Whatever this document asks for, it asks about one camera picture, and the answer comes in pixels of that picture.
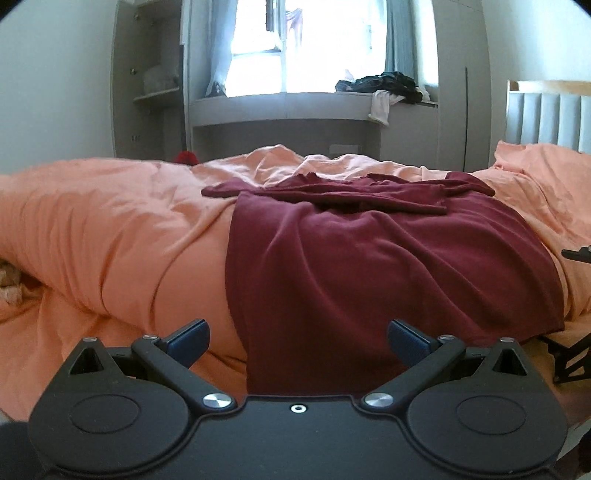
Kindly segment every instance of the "dark clothing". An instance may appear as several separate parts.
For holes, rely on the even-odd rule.
[[[362,79],[348,82],[339,80],[335,86],[337,92],[374,93],[387,90],[394,95],[405,97],[404,102],[418,103],[423,100],[423,94],[417,91],[414,80],[400,72],[383,72],[381,75],[370,75]]]
[[[563,293],[522,217],[465,173],[410,183],[297,175],[240,195],[226,291],[251,394],[362,395],[404,367],[390,320],[469,345],[562,329]]]

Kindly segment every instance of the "headboard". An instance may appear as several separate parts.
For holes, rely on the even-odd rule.
[[[591,154],[591,82],[510,81],[505,141]]]

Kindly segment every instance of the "black bracket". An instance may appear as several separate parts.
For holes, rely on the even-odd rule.
[[[578,252],[575,250],[562,250],[562,256],[576,262],[591,263],[591,245],[581,247]]]
[[[540,337],[540,340],[548,345],[548,353],[554,357],[554,383],[591,378],[591,333],[571,347],[565,347],[545,336]]]

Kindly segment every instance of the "open shelf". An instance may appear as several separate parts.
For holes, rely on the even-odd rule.
[[[162,109],[171,106],[182,105],[180,89],[178,87],[169,90],[162,90],[161,92],[149,93],[134,98],[136,105],[142,105],[154,109]]]
[[[180,17],[183,0],[141,0],[136,4],[138,12],[153,20]]]

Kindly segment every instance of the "window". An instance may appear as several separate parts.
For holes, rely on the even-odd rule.
[[[384,71],[385,0],[268,1],[238,0],[228,96],[334,92]]]

